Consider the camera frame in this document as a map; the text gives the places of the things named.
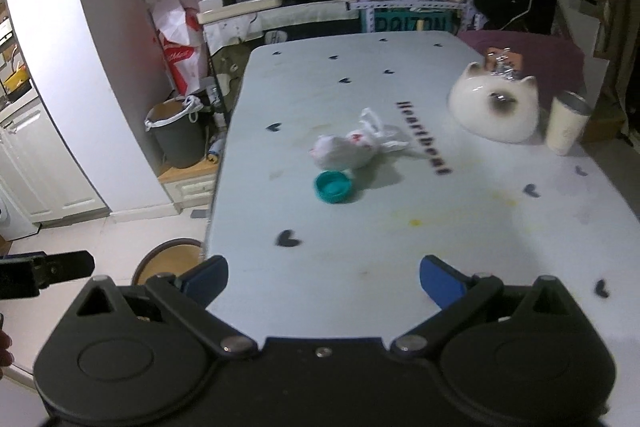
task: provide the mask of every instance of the metal bolt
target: metal bolt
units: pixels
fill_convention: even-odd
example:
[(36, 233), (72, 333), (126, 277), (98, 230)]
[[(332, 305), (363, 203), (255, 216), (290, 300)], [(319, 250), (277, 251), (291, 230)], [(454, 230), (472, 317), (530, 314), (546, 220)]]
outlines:
[(396, 347), (404, 353), (421, 351), (427, 344), (427, 339), (420, 335), (405, 335), (396, 339)]
[(318, 347), (316, 349), (316, 357), (319, 359), (325, 359), (326, 357), (330, 357), (334, 353), (334, 350), (331, 347)]
[(241, 353), (254, 349), (254, 341), (244, 335), (234, 335), (222, 339), (220, 346), (229, 354), (240, 355)]

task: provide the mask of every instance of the trash can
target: trash can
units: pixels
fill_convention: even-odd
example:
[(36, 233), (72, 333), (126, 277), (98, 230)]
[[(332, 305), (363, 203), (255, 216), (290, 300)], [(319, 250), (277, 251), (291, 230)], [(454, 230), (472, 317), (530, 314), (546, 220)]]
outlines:
[(196, 96), (188, 96), (159, 103), (146, 115), (146, 130), (154, 134), (167, 161), (175, 168), (186, 169), (204, 158), (206, 143), (197, 123), (202, 108)]

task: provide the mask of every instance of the white table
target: white table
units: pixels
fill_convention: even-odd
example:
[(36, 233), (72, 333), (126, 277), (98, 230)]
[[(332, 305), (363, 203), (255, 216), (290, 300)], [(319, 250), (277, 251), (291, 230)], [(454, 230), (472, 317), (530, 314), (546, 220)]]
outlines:
[[(540, 137), (491, 142), (452, 119), (449, 89), (480, 58), (441, 32), (337, 36), (254, 51), (207, 232), (208, 255), (224, 255), (230, 270), (209, 310), (259, 342), (366, 336), (388, 344), (438, 311), (418, 283), (426, 254), (507, 284), (554, 274), (618, 362), (606, 421), (636, 425), (638, 220), (580, 147), (559, 157)], [(343, 78), (350, 83), (338, 82)], [(409, 134), (396, 105), (407, 101), (452, 172), (437, 175), (412, 138), (412, 152), (366, 168), (356, 185), (368, 188), (354, 201), (322, 203), (313, 189), (319, 170), (308, 155), (318, 135), (357, 128), (364, 107)], [(279, 131), (266, 129), (273, 123), (281, 123)], [(540, 197), (523, 193), (528, 184)], [(287, 229), (302, 244), (278, 247), (276, 237)], [(594, 294), (598, 279), (606, 279), (609, 299)]]

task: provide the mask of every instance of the table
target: table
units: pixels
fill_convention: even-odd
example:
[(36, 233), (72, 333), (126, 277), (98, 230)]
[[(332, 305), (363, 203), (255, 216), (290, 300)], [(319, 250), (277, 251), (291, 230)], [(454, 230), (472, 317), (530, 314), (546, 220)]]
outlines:
[[(507, 284), (554, 274), (618, 362), (607, 423), (634, 425), (640, 417), (638, 220), (579, 146), (560, 157), (538, 135), (526, 144), (491, 142), (453, 120), (448, 92), (479, 59), (442, 32), (256, 49), (206, 237), (207, 254), (228, 260), (229, 283), (208, 309), (259, 343), (266, 336), (373, 336), (388, 345), (438, 311), (418, 283), (418, 263), (427, 254)], [(415, 116), (402, 113), (403, 102)], [(314, 193), (319, 170), (308, 150), (319, 134), (358, 128), (364, 107), (399, 127), (412, 149), (380, 156), (357, 174), (353, 201), (323, 203)], [(432, 165), (433, 151), (419, 145), (410, 124), (434, 137), (429, 148), (443, 164)], [(529, 194), (527, 185), (534, 185)], [(293, 230), (301, 243), (277, 246), (283, 230)], [(594, 294), (599, 279), (607, 282), (608, 299)]]

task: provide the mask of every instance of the paper cup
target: paper cup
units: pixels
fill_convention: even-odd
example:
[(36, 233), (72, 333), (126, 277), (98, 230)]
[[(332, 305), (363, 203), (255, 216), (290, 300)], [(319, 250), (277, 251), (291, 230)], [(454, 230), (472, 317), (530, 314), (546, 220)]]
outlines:
[(546, 128), (545, 142), (549, 149), (565, 156), (580, 136), (592, 110), (585, 99), (574, 92), (563, 91), (554, 97)]

